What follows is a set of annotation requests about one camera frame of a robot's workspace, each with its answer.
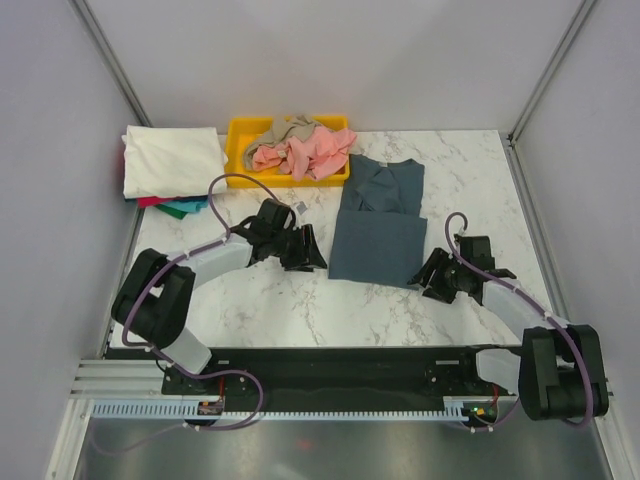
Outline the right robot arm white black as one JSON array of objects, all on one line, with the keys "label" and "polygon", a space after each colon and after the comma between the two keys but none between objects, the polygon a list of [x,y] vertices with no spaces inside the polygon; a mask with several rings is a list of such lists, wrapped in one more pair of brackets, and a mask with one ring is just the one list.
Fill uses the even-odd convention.
[{"label": "right robot arm white black", "polygon": [[576,425],[604,416],[610,406],[598,333],[543,308],[508,269],[498,268],[486,236],[456,236],[458,251],[432,251],[409,280],[423,296],[450,304],[464,293],[497,316],[517,337],[519,347],[494,347],[458,368],[467,392],[492,383],[514,392],[534,421]]}]

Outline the blue-grey t-shirt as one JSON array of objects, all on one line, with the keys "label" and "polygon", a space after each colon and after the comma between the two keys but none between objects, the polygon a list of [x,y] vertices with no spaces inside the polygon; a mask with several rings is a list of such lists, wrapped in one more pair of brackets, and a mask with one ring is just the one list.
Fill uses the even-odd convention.
[{"label": "blue-grey t-shirt", "polygon": [[424,263],[421,216],[425,168],[413,159],[349,159],[330,252],[328,277],[408,289]]}]

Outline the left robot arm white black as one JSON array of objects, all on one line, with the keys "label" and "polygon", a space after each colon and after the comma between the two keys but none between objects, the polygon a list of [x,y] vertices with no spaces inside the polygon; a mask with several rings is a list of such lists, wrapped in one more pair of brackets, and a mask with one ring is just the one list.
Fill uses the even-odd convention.
[{"label": "left robot arm white black", "polygon": [[209,243],[174,254],[142,251],[111,307],[111,318],[122,326],[122,343],[169,362],[196,392],[211,392],[220,371],[210,362],[210,348],[186,326],[192,294],[212,280],[270,257],[286,271],[327,267],[313,226],[299,226],[296,212],[273,198],[264,200],[255,215],[226,226],[225,233]]}]

